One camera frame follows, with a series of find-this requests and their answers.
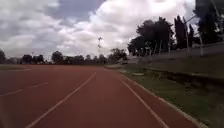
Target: cloud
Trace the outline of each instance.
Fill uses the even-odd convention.
[[[108,54],[111,48],[126,48],[144,20],[188,18],[195,6],[194,0],[107,0],[86,13],[89,18],[83,21],[71,14],[62,17],[49,12],[63,8],[66,13],[66,5],[71,6],[68,1],[0,0],[0,48],[9,56],[31,52],[50,56],[55,50],[65,55],[96,55],[98,37],[102,37],[101,52]]]

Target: grass field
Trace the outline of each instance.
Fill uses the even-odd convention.
[[[175,81],[155,76],[150,71],[140,71],[136,67],[123,66],[116,69],[209,128],[224,128],[223,94],[189,88]],[[142,72],[144,75],[133,75],[136,72]]]
[[[0,64],[0,71],[1,70],[18,70],[18,69],[24,69],[24,68],[20,66],[16,66],[16,65]]]

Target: white lane line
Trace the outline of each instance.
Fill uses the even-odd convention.
[[[31,71],[31,69],[1,70],[0,72],[21,72],[21,71]]]
[[[171,108],[173,108],[174,110],[176,110],[179,114],[181,114],[182,116],[184,116],[186,119],[188,119],[189,121],[191,121],[193,124],[195,124],[198,128],[202,127],[202,128],[208,128],[205,124],[198,122],[195,118],[191,117],[190,115],[188,115],[187,113],[183,112],[182,110],[180,110],[178,107],[176,107],[175,105],[173,105],[172,103],[167,102],[166,100],[164,100],[161,97],[158,97],[155,93],[149,91],[148,89],[144,88],[144,86],[140,85],[139,83],[131,80],[130,78],[122,75],[122,77],[124,77],[125,79],[127,79],[128,81],[134,83],[136,86],[140,87],[142,90],[146,91],[147,93],[149,93],[150,95],[154,96],[155,98],[157,98],[158,100],[160,100],[161,102],[163,102],[164,104],[170,106]]]
[[[13,92],[9,92],[9,93],[6,93],[6,94],[2,94],[2,95],[0,95],[0,97],[13,95],[13,94],[16,94],[16,93],[19,93],[19,92],[22,92],[22,91],[26,91],[26,90],[30,90],[30,89],[33,89],[33,88],[37,88],[37,87],[40,87],[40,86],[44,86],[46,84],[48,84],[48,83],[45,82],[45,83],[38,84],[38,85],[34,85],[34,86],[31,86],[31,87],[28,87],[28,88],[19,89],[19,90],[13,91]]]
[[[75,94],[84,85],[86,85],[90,80],[92,80],[95,75],[96,75],[96,72],[93,75],[91,75],[83,84],[81,84],[72,93],[70,93],[69,95],[67,95],[64,99],[60,100],[57,104],[55,104],[52,108],[50,108],[45,113],[43,113],[43,115],[41,115],[40,117],[36,118],[33,122],[31,122],[30,124],[28,124],[25,128],[32,128],[33,126],[35,126],[38,122],[40,122],[42,119],[44,119],[44,117],[46,117],[49,113],[51,113],[52,111],[54,111],[58,106],[60,106],[62,103],[64,103],[66,100],[68,100],[73,94]]]
[[[153,117],[158,121],[158,123],[163,128],[169,128],[169,126],[152,110],[152,108],[133,90],[127,83],[125,83],[122,79],[121,82],[139,99],[139,101],[149,110],[149,112],[153,115]]]

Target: tree line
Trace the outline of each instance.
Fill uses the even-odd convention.
[[[223,12],[217,12],[219,10],[216,10],[211,2],[206,1],[207,4],[201,4],[201,2],[204,1],[196,0],[194,10],[196,17],[199,18],[198,33],[195,33],[191,24],[187,24],[184,17],[177,16],[174,24],[162,17],[159,17],[157,21],[146,20],[138,26],[136,30],[138,36],[129,42],[128,51],[134,56],[147,56],[191,48],[201,43],[204,45],[222,41],[224,19],[218,14]]]
[[[85,57],[82,55],[66,56],[60,51],[55,51],[51,55],[51,61],[45,60],[43,55],[32,56],[25,54],[21,58],[6,58],[5,53],[0,50],[0,64],[58,64],[58,65],[103,65],[115,64],[118,60],[127,60],[127,54],[124,49],[112,49],[111,53],[105,57],[104,55],[94,56],[90,55]]]

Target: white cloud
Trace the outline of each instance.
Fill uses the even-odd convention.
[[[58,0],[0,0],[0,47],[10,56],[34,51],[49,55],[97,54],[98,37],[102,52],[125,48],[136,35],[136,28],[146,19],[158,16],[173,22],[176,15],[191,16],[194,0],[107,0],[89,13],[88,21],[54,19],[47,7],[57,8]]]

